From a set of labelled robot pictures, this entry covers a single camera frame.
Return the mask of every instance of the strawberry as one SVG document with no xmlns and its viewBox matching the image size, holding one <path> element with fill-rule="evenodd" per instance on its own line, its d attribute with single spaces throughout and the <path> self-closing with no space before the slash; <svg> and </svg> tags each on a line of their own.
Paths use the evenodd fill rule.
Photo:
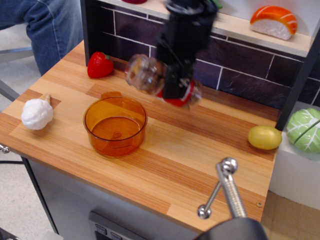
<svg viewBox="0 0 320 240">
<path fill-rule="evenodd" d="M 92 54 L 88 63 L 88 76 L 90 78 L 102 78 L 114 70 L 114 63 L 103 52 L 96 51 Z"/>
</svg>

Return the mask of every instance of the jeans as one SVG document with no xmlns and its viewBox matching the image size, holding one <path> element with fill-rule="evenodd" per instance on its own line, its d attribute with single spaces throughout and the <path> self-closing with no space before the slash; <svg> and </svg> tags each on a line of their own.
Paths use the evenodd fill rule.
<svg viewBox="0 0 320 240">
<path fill-rule="evenodd" d="M 0 0 L 0 30 L 22 23 L 41 75 L 83 39 L 80 0 Z"/>
</svg>

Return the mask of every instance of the tile wall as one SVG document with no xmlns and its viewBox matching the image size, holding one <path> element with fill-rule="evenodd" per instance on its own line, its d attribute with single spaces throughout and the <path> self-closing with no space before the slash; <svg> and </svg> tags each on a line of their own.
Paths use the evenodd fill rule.
<svg viewBox="0 0 320 240">
<path fill-rule="evenodd" d="M 156 54 L 164 20 L 98 0 L 86 0 L 87 55 L 96 51 L 128 61 L 136 53 Z M 194 77 L 205 86 L 282 109 L 304 58 L 231 37 L 212 34 L 199 52 Z M 320 107 L 320 60 L 299 101 Z"/>
</svg>

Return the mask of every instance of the clear plastic bottle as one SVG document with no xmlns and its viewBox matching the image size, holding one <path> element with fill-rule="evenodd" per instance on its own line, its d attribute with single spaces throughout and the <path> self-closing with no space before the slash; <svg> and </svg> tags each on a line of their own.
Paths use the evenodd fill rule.
<svg viewBox="0 0 320 240">
<path fill-rule="evenodd" d="M 135 54 L 129 60 L 126 67 L 125 80 L 129 85 L 134 86 L 138 90 L 177 107 L 189 109 L 196 105 L 202 98 L 203 86 L 199 81 L 194 79 L 190 81 L 182 98 L 164 99 L 162 97 L 166 72 L 167 65 L 163 62 L 144 54 Z"/>
</svg>

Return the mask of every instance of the toy cabbage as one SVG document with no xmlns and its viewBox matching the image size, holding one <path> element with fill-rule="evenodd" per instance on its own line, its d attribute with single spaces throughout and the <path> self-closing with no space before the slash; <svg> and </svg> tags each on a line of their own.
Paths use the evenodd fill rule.
<svg viewBox="0 0 320 240">
<path fill-rule="evenodd" d="M 320 153 L 320 111 L 308 108 L 295 112 L 288 121 L 286 134 L 300 150 Z"/>
</svg>

